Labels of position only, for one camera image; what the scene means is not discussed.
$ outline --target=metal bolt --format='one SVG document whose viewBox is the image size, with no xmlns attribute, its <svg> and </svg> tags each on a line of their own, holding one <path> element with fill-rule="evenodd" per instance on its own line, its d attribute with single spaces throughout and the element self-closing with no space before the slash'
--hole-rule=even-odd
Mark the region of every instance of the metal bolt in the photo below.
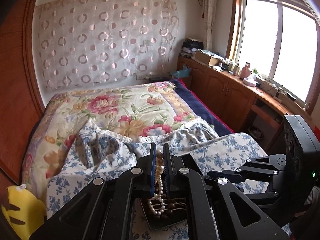
<svg viewBox="0 0 320 240">
<path fill-rule="evenodd" d="M 221 185 L 226 185 L 228 183 L 228 180 L 226 178 L 218 178 L 218 183 Z"/>
<path fill-rule="evenodd" d="M 93 184 L 94 185 L 101 185 L 103 183 L 103 179 L 102 178 L 95 178 L 94 180 L 93 180 Z"/>
<path fill-rule="evenodd" d="M 188 174 L 188 173 L 189 173 L 189 169 L 186 168 L 186 167 L 180 168 L 179 171 L 180 171 L 180 173 L 182 173 L 182 174 Z"/>
<path fill-rule="evenodd" d="M 131 169 L 131 173 L 132 174 L 139 174 L 141 172 L 142 172 L 142 170 L 140 168 L 138 168 L 138 167 L 135 167 L 135 168 Z"/>
</svg>

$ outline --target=sheer curtain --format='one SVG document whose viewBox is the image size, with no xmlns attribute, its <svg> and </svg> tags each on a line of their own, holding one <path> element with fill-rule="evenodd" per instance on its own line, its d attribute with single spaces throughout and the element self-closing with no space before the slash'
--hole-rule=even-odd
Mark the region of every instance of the sheer curtain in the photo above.
<svg viewBox="0 0 320 240">
<path fill-rule="evenodd" d="M 35 13 L 48 89 L 162 73 L 179 26 L 172 0 L 57 0 Z"/>
<path fill-rule="evenodd" d="M 212 25 L 216 15 L 217 0 L 203 0 L 204 7 L 204 48 L 213 51 Z"/>
</svg>

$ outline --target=window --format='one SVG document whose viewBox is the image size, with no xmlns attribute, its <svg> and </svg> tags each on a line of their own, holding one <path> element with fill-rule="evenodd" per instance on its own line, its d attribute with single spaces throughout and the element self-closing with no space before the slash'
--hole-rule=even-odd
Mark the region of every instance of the window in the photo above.
<svg viewBox="0 0 320 240">
<path fill-rule="evenodd" d="M 312 14 L 301 0 L 239 4 L 237 46 L 230 58 L 241 67 L 249 62 L 251 69 L 293 94 L 304 107 L 313 95 L 316 69 L 318 35 Z"/>
</svg>

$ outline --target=floral blanket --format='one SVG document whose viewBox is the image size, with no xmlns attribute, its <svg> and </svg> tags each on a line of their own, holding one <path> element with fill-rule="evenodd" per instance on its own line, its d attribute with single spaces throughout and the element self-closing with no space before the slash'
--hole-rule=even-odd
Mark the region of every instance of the floral blanket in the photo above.
<svg viewBox="0 0 320 240">
<path fill-rule="evenodd" d="M 89 120 L 73 142 L 61 173 L 49 182 L 47 217 L 50 218 L 94 178 L 117 178 L 135 166 L 139 157 L 149 154 L 152 142 L 160 149 L 168 142 L 173 155 L 191 154 L 203 174 L 210 170 L 234 170 L 247 158 L 266 156 L 249 135 L 238 133 L 217 138 L 214 129 L 201 118 L 165 135 L 136 139 L 102 130 Z M 245 193 L 262 193 L 267 186 L 268 183 L 250 180 L 240 185 Z M 135 205 L 132 231 L 134 239 L 188 239 L 186 222 L 161 231 L 149 231 L 139 202 Z"/>
<path fill-rule="evenodd" d="M 56 94 L 29 144 L 22 183 L 45 202 L 49 179 L 60 173 L 76 134 L 89 120 L 136 138 L 175 131 L 197 116 L 170 82 Z"/>
</svg>

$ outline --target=navy blue blanket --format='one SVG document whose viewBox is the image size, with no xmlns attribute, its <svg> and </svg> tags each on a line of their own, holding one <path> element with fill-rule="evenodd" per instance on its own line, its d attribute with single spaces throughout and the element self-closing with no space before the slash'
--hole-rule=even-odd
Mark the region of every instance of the navy blue blanket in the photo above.
<svg viewBox="0 0 320 240">
<path fill-rule="evenodd" d="M 196 115 L 206 120 L 208 124 L 213 124 L 214 129 L 219 136 L 233 133 L 233 131 L 220 120 L 213 112 L 211 112 L 197 97 L 188 90 L 179 79 L 170 80 L 176 88 L 174 91 L 190 106 Z"/>
</svg>

